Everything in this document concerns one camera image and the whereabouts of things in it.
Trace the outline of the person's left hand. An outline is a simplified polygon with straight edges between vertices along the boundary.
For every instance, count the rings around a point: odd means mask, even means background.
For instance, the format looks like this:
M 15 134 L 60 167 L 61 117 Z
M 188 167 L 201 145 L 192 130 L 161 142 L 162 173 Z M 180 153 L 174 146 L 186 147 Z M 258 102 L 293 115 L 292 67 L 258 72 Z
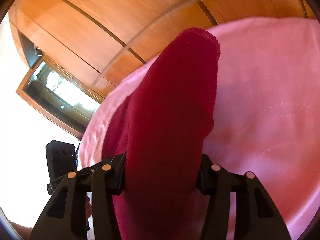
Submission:
M 85 202 L 85 214 L 86 214 L 86 219 L 89 219 L 92 215 L 92 205 L 90 202 L 89 196 L 86 196 L 86 202 Z

